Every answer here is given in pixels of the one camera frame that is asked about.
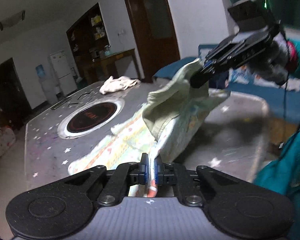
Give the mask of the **gloved right hand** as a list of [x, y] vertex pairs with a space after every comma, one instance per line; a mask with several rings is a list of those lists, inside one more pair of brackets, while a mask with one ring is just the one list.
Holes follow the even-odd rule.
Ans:
[[274, 37], [270, 48], [250, 60], [247, 67], [262, 79], [282, 86], [288, 81], [289, 74], [295, 71], [296, 59], [294, 45], [280, 32]]

